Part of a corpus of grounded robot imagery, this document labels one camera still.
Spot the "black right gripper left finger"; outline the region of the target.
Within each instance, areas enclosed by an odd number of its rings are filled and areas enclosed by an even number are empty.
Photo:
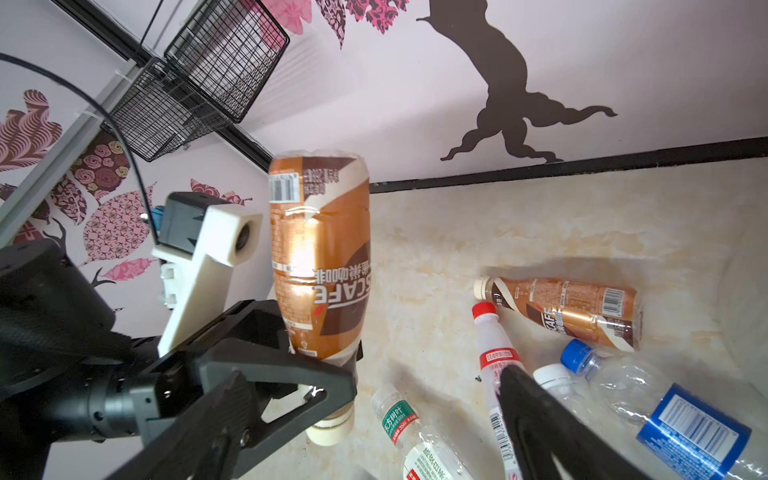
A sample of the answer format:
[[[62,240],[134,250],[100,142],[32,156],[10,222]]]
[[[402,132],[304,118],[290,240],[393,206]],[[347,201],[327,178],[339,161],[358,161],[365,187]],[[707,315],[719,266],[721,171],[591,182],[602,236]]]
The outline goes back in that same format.
[[[230,479],[251,401],[251,384],[241,373],[233,373],[109,477]]]

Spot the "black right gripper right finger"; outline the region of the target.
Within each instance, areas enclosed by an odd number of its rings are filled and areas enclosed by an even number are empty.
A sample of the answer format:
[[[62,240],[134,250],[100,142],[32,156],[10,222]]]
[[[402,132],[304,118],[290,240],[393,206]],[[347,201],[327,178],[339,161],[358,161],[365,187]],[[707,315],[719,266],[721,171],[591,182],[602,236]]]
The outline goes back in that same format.
[[[500,374],[497,400],[525,479],[645,479],[516,365]]]

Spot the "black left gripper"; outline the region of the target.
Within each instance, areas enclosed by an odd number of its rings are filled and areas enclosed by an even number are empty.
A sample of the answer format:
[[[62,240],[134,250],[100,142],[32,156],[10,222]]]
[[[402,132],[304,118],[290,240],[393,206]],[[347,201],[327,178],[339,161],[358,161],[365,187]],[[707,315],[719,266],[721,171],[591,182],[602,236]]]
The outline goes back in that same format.
[[[239,478],[310,426],[352,403],[356,360],[340,366],[289,351],[288,332],[275,300],[244,300],[185,334],[157,362],[80,364],[35,389],[35,433],[49,442],[139,437],[148,444],[234,374],[248,398],[238,459]],[[270,402],[301,386],[319,391],[305,403],[265,421]]]

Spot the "brown Nescafe coffee bottle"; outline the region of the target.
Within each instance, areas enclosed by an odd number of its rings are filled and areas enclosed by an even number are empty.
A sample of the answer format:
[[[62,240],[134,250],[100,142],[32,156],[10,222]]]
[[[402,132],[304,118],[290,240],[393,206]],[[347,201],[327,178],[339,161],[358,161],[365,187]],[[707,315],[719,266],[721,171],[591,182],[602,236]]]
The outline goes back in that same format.
[[[293,350],[355,374],[372,283],[367,165],[284,154],[269,189],[274,293]]]

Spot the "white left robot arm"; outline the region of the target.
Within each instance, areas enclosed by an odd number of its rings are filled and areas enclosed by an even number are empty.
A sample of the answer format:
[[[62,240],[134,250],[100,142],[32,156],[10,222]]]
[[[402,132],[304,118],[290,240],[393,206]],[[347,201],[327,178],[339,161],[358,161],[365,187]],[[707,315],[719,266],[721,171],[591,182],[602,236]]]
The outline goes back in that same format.
[[[1,251],[1,475],[40,479],[51,446],[138,437],[117,479],[234,479],[352,403],[353,374],[292,354],[275,301],[232,306],[167,354],[50,240]]]

